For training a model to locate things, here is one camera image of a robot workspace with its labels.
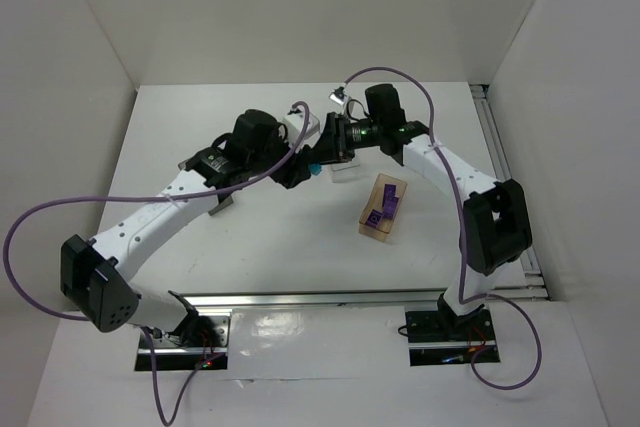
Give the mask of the teal lego brick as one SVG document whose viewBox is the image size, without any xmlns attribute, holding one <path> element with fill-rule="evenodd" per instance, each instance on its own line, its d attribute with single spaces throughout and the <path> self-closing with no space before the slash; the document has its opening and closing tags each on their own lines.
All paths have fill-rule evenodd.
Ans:
<svg viewBox="0 0 640 427">
<path fill-rule="evenodd" d="M 322 167 L 320 164 L 311 164 L 309 166 L 309 171 L 312 176 L 318 176 L 322 171 Z"/>
</svg>

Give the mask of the purple rounded printed lego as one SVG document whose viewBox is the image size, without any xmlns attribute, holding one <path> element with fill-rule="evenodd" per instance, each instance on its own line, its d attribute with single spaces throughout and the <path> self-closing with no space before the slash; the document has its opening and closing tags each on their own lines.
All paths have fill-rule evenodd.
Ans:
<svg viewBox="0 0 640 427">
<path fill-rule="evenodd" d="M 384 186 L 384 200 L 393 199 L 396 196 L 396 185 L 386 184 Z"/>
</svg>

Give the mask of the purple lego brick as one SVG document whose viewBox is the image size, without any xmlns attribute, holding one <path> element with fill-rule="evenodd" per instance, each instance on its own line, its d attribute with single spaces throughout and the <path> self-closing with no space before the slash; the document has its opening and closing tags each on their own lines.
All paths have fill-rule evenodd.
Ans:
<svg viewBox="0 0 640 427">
<path fill-rule="evenodd" d="M 399 206 L 400 198 L 397 196 L 389 196 L 383 199 L 383 217 L 393 219 Z"/>
</svg>

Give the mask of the purple curved lego piece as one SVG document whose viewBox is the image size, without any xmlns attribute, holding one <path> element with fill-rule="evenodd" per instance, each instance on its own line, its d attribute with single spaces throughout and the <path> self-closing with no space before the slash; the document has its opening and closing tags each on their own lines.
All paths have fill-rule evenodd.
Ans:
<svg viewBox="0 0 640 427">
<path fill-rule="evenodd" d="M 369 227 L 377 228 L 380 222 L 384 219 L 385 216 L 383 212 L 372 209 L 365 220 L 365 224 Z"/>
</svg>

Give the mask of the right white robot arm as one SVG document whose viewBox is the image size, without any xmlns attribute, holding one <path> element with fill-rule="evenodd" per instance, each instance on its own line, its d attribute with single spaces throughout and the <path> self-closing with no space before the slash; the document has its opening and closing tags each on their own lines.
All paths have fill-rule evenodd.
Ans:
<svg viewBox="0 0 640 427">
<path fill-rule="evenodd" d="M 440 306 L 456 317 L 468 317 L 488 297 L 502 266 L 517 261 L 533 243 L 524 189 L 454 154 L 436 138 L 431 124 L 408 120 L 393 85 L 374 85 L 366 89 L 365 98 L 368 113 L 361 120 L 346 111 L 327 114 L 311 149 L 312 161 L 345 163 L 357 150 L 377 147 L 451 195 L 460 224 L 462 265 Z"/>
</svg>

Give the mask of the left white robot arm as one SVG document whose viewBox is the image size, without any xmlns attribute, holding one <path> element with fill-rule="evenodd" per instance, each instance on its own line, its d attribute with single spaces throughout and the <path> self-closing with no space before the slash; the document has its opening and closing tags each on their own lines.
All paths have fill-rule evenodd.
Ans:
<svg viewBox="0 0 640 427">
<path fill-rule="evenodd" d="M 102 333 L 125 324 L 158 329 L 186 340 L 209 328 L 182 295 L 132 285 L 146 261 L 201 215 L 232 193 L 265 177 L 284 176 L 285 166 L 307 136 L 311 112 L 293 104 L 281 121 L 249 109 L 230 133 L 187 159 L 155 197 L 116 226 L 89 240 L 74 235 L 61 247 L 61 291 Z"/>
</svg>

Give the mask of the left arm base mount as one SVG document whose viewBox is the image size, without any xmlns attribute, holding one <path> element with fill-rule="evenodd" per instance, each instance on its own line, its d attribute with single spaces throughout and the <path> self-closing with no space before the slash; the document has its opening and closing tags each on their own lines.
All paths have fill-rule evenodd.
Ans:
<svg viewBox="0 0 640 427">
<path fill-rule="evenodd" d="M 141 333 L 134 370 L 150 372 L 151 350 L 156 355 L 159 372 L 191 371 L 197 365 L 204 371 L 228 368 L 228 344 L 231 327 L 230 308 L 198 308 L 201 320 L 185 339 L 156 328 L 150 330 L 151 341 Z"/>
</svg>

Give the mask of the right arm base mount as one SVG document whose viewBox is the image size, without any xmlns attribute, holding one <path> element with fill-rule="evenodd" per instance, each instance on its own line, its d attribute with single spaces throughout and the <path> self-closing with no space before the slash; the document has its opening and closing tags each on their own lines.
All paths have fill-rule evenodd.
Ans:
<svg viewBox="0 0 640 427">
<path fill-rule="evenodd" d="M 408 311 L 397 332 L 407 339 L 412 367 L 499 363 L 491 313 L 484 308 L 478 316 L 451 332 L 437 320 L 436 311 Z"/>
</svg>

